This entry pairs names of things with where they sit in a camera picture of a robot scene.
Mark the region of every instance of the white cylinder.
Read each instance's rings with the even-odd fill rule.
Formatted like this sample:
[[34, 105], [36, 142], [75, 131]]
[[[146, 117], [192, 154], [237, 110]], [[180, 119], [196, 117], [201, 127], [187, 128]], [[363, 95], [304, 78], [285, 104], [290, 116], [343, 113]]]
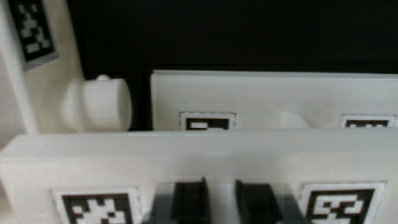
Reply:
[[102, 75], [71, 83], [63, 107], [64, 121], [77, 132], [121, 132], [132, 124], [132, 99], [123, 79]]
[[123, 79], [103, 79], [84, 83], [84, 112], [89, 129], [127, 131], [132, 123], [132, 99]]

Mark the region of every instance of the white plastic block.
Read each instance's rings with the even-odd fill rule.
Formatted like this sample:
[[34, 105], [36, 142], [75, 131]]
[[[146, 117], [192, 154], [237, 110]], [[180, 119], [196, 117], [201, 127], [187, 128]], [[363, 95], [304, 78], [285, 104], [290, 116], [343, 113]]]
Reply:
[[158, 70], [151, 91], [155, 130], [182, 129], [187, 111], [237, 114], [237, 130], [342, 128], [345, 114], [398, 115], [397, 75]]
[[[215, 224], [240, 223], [237, 179], [272, 185], [286, 216], [295, 213], [294, 205], [311, 184], [336, 188], [340, 184], [384, 183], [372, 224], [395, 223], [397, 136], [398, 129], [389, 128], [22, 136], [0, 154], [20, 224], [61, 222], [52, 199], [57, 189], [137, 187], [148, 217], [158, 185], [173, 189], [178, 181], [201, 177], [208, 181]], [[361, 207], [354, 199], [350, 202], [347, 213]]]

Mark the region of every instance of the white surface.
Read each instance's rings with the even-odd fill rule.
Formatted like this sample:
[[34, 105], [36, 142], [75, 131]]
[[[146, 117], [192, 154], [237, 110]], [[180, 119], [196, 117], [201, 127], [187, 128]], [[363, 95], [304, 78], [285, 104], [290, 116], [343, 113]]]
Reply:
[[48, 23], [59, 51], [59, 59], [31, 71], [23, 71], [18, 55], [18, 43], [13, 35], [11, 17], [6, 13], [6, 3], [0, 1], [0, 54], [4, 56], [6, 74], [20, 106], [27, 133], [70, 132], [63, 124], [59, 103], [73, 79], [82, 79], [82, 69], [75, 46], [71, 20], [64, 0], [45, 0]]
[[395, 223], [397, 136], [389, 128], [22, 136], [0, 154], [22, 224], [57, 223], [52, 189], [137, 186], [148, 214], [157, 185], [201, 177], [215, 224], [240, 223], [235, 179], [270, 183], [278, 197], [295, 200], [308, 183], [388, 182], [373, 224]]
[[0, 151], [15, 136], [23, 133], [22, 113], [0, 53]]
[[93, 131], [127, 131], [132, 123], [132, 100], [125, 80], [89, 81], [82, 91]]
[[311, 128], [308, 121], [304, 120], [301, 114], [283, 112], [281, 128], [283, 129]]
[[208, 123], [201, 122], [192, 123], [192, 128], [208, 128]]
[[313, 128], [340, 128], [343, 114], [398, 114], [398, 75], [155, 71], [155, 130], [180, 130], [185, 111], [231, 112], [240, 130], [279, 129], [283, 113]]
[[2, 183], [2, 179], [0, 179], [0, 196], [6, 195], [6, 191], [4, 191], [4, 183]]
[[9, 200], [4, 195], [0, 195], [0, 223], [20, 224], [15, 212], [11, 210]]

